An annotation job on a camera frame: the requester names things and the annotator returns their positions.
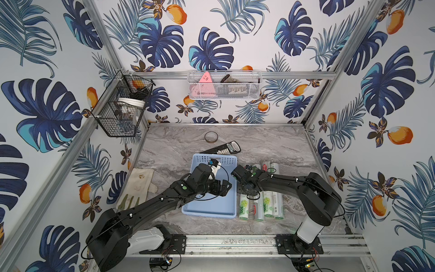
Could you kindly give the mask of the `light blue plastic basket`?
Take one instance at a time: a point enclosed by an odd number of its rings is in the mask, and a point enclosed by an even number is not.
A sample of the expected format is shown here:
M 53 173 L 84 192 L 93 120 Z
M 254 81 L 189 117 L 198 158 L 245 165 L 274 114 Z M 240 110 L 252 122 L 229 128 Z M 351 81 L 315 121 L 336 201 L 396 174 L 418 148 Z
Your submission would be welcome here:
M 182 207 L 182 213 L 190 216 L 205 216 L 211 218 L 233 219 L 237 215 L 237 180 L 231 172 L 237 167 L 237 157 L 233 155 L 194 154 L 191 171 L 201 163 L 208 164 L 210 159 L 216 159 L 221 164 L 216 178 L 229 178 L 232 188 L 225 197 L 216 197 L 207 193 L 203 198 L 192 201 Z

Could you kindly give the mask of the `pink triangle item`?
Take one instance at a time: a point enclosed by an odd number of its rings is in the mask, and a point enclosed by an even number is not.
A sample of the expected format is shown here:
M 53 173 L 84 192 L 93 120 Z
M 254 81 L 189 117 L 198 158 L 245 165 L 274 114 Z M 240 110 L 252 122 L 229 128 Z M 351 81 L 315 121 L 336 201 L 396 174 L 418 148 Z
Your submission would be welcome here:
M 198 82 L 190 84 L 190 96 L 193 99 L 217 97 L 213 79 L 208 71 L 201 76 Z

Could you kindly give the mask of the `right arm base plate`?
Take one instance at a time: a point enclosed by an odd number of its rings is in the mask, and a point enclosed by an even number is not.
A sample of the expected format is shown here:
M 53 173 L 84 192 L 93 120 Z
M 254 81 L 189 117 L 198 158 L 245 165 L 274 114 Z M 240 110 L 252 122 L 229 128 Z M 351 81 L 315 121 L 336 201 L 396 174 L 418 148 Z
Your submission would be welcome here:
M 306 243 L 300 239 L 296 234 L 294 235 L 276 235 L 275 237 L 276 248 L 280 255 L 311 255 L 318 253 L 324 254 L 324 249 L 320 242 L 319 237 L 316 237 L 311 243 Z

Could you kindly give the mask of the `plastic wrap roll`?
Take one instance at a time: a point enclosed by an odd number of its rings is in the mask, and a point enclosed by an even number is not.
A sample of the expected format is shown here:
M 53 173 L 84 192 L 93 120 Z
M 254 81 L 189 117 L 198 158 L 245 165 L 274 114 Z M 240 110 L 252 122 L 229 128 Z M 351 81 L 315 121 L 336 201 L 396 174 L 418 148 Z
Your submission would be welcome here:
M 254 200 L 254 217 L 257 222 L 263 222 L 265 220 L 264 214 L 264 202 L 263 192 L 259 192 L 258 196 Z
M 262 162 L 261 167 L 264 171 L 268 173 L 273 173 L 273 169 L 271 168 L 271 162 Z M 263 209 L 264 216 L 266 218 L 274 217 L 274 204 L 273 204 L 273 192 L 263 191 Z
M 279 164 L 271 163 L 271 173 L 279 175 Z M 284 206 L 283 206 L 283 196 L 281 193 L 273 192 L 273 214 L 274 218 L 281 220 L 284 219 Z
M 239 218 L 242 220 L 249 219 L 249 199 L 245 194 L 240 194 Z

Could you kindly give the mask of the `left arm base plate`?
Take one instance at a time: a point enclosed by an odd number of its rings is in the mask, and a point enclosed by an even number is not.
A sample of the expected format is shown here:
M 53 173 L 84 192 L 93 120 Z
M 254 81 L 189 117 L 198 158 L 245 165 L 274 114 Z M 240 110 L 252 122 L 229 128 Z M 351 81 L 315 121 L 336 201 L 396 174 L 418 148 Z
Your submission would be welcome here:
M 162 245 L 154 250 L 143 250 L 140 255 L 172 255 L 172 254 L 185 254 L 186 250 L 186 235 L 170 234 L 164 238 Z

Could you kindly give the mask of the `aluminium front rail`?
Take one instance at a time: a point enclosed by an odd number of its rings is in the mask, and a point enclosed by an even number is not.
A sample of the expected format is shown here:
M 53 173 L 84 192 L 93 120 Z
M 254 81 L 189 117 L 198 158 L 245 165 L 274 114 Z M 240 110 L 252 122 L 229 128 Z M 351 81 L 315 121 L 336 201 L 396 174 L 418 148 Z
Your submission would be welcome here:
M 276 235 L 186 235 L 183 257 L 370 257 L 370 250 L 361 235 L 326 235 L 318 237 L 324 254 L 280 255 L 276 248 Z M 139 257 L 143 250 L 154 250 L 156 236 L 146 238 L 141 231 L 129 240 L 125 257 Z

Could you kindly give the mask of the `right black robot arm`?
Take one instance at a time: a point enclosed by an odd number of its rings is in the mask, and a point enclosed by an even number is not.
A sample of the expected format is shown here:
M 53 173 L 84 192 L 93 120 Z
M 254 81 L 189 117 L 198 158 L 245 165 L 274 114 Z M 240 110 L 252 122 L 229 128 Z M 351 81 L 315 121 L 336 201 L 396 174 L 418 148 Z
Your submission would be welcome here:
M 237 180 L 240 192 L 247 196 L 276 192 L 297 197 L 307 216 L 296 231 L 296 241 L 305 244 L 311 244 L 324 227 L 331 225 L 342 204 L 340 195 L 318 173 L 285 176 L 238 165 L 231 176 Z

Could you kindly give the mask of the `white mesh wall basket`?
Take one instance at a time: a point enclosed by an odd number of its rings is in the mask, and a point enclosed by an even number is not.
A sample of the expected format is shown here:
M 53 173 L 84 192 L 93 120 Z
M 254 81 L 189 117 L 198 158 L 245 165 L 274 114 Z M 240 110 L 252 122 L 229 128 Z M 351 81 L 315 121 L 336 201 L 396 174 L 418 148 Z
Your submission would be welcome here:
M 187 82 L 189 84 L 189 91 L 190 84 L 198 82 L 205 72 L 206 71 L 188 72 Z M 202 100 L 253 100 L 260 97 L 263 82 L 262 73 L 260 71 L 221 70 L 208 72 L 213 79 L 217 97 Z

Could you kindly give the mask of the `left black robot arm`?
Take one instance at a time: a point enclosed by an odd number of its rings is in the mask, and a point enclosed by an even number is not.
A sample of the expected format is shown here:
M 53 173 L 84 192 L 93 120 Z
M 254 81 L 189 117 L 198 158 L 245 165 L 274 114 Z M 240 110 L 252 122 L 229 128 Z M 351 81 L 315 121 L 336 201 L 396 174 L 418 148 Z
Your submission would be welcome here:
M 102 213 L 86 239 L 87 248 L 99 270 L 107 272 L 127 255 L 129 239 L 140 226 L 192 201 L 199 201 L 199 194 L 225 197 L 231 189 L 229 179 L 218 180 L 212 166 L 201 163 L 158 196 L 127 210 L 110 209 Z

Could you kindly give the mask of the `beige work glove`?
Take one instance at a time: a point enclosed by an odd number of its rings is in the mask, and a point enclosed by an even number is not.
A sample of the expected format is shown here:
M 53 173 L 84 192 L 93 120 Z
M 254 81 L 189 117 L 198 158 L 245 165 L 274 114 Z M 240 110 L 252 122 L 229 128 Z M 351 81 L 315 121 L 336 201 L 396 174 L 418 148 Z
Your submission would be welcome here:
M 148 193 L 156 194 L 158 187 L 152 183 L 153 169 L 134 168 L 116 204 L 118 211 L 131 209 L 146 202 Z

